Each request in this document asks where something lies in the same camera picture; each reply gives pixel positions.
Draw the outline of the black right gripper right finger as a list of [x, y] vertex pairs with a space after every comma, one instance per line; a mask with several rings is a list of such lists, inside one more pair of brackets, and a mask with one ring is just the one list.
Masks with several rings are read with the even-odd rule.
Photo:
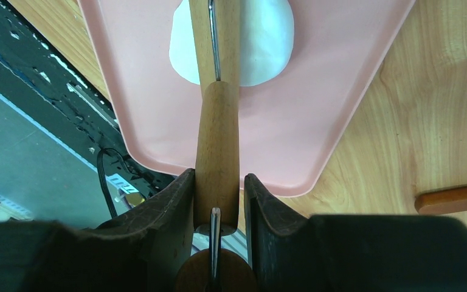
[[467, 291], [467, 227], [451, 217], [304, 217], [244, 179], [249, 264], [261, 291]]

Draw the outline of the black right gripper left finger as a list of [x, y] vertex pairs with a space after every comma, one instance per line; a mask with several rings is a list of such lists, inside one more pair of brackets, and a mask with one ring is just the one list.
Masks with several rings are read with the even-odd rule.
[[94, 229], [0, 223], [0, 291], [170, 291], [190, 257], [195, 171]]

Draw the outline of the wooden dough roller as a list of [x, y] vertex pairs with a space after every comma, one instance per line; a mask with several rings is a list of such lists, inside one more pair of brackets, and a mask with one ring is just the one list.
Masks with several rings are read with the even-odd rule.
[[193, 225], [209, 247], [180, 268], [175, 291], [254, 291], [249, 265], [222, 248], [238, 229], [240, 196], [240, 1], [190, 1], [202, 106], [195, 162]]

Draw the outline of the pink rectangular tray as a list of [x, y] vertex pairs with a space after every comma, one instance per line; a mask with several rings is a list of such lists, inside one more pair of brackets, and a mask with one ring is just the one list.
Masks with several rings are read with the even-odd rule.
[[[179, 175], [196, 159], [201, 91], [170, 63], [178, 1], [80, 1], [129, 154]], [[290, 1], [291, 59], [240, 90], [240, 174], [277, 196], [315, 185], [413, 1]]]

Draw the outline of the white dough ball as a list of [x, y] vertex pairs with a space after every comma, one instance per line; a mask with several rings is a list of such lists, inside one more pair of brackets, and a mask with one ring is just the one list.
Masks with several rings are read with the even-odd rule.
[[[241, 1], [240, 86], [262, 84], [282, 72], [294, 46], [294, 17], [288, 1]], [[199, 84], [190, 4], [182, 1], [173, 15], [169, 47], [173, 69]]]

